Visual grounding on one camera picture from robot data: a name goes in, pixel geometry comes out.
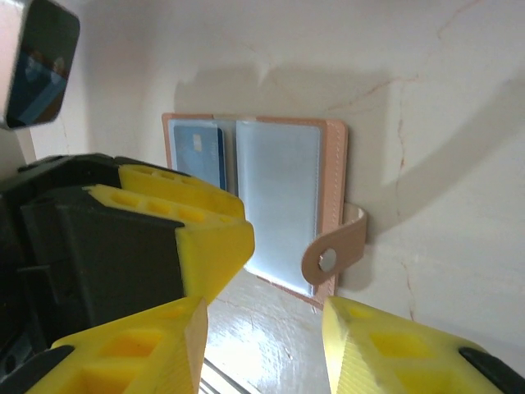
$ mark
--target wallet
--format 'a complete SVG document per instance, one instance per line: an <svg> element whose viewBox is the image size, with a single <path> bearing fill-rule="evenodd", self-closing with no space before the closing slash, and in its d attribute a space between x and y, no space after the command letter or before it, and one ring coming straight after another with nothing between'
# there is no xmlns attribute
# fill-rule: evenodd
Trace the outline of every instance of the wallet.
<svg viewBox="0 0 525 394"><path fill-rule="evenodd" d="M165 113L162 124L169 167L242 199L255 231L247 271L316 306L336 293L338 273L363 256L367 225L354 206L342 223L342 121Z"/></svg>

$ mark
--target card holder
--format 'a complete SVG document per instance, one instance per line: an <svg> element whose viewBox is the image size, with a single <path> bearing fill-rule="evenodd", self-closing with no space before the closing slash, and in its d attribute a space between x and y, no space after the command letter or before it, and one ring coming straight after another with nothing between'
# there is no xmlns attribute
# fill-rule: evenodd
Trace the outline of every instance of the card holder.
<svg viewBox="0 0 525 394"><path fill-rule="evenodd" d="M367 225L354 206L342 224L342 121L167 113L162 123L173 168L175 126L222 131L227 189L244 201L255 230L248 271L316 306L336 293L338 273L363 255Z"/></svg>

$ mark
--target yellow 3d-printed part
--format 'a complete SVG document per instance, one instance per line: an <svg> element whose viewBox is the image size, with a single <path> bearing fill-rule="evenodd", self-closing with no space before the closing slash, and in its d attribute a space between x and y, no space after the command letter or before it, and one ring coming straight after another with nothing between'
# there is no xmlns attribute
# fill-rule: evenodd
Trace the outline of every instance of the yellow 3d-printed part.
<svg viewBox="0 0 525 394"><path fill-rule="evenodd" d="M331 297L322 338L333 394L496 394L459 353L482 348L359 302Z"/></svg>
<svg viewBox="0 0 525 394"><path fill-rule="evenodd" d="M196 393L207 332L197 297L78 332L53 344L75 349L28 394Z"/></svg>
<svg viewBox="0 0 525 394"><path fill-rule="evenodd" d="M86 190L107 207L184 223L174 237L186 296L202 296L212 302L253 254L253 227L244 216L228 216L104 185Z"/></svg>
<svg viewBox="0 0 525 394"><path fill-rule="evenodd" d="M244 219L240 199L194 176L137 164L122 165L118 173L122 189Z"/></svg>

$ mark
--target blue card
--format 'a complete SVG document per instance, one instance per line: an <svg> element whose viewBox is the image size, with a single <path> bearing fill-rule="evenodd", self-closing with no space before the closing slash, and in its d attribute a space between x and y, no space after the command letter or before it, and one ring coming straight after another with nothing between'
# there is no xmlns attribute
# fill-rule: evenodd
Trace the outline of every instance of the blue card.
<svg viewBox="0 0 525 394"><path fill-rule="evenodd" d="M226 190L224 135L218 127L179 126L171 129L174 168Z"/></svg>

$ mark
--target white wall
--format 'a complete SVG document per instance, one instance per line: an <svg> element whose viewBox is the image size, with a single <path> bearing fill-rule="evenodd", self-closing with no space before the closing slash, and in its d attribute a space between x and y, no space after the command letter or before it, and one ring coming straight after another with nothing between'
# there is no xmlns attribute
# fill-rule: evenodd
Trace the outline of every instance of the white wall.
<svg viewBox="0 0 525 394"><path fill-rule="evenodd" d="M470 337L525 373L525 2L73 7L80 51L61 119L32 130L38 157L97 150L165 164L160 116L173 110L344 119L346 199L372 223L340 293ZM240 288L212 307L210 351L240 337L282 361L247 377L261 391L324 392L318 315L287 295L253 305ZM233 313L256 327L299 317L271 332L284 345L268 350L228 326ZM223 364L235 372L243 360Z"/></svg>

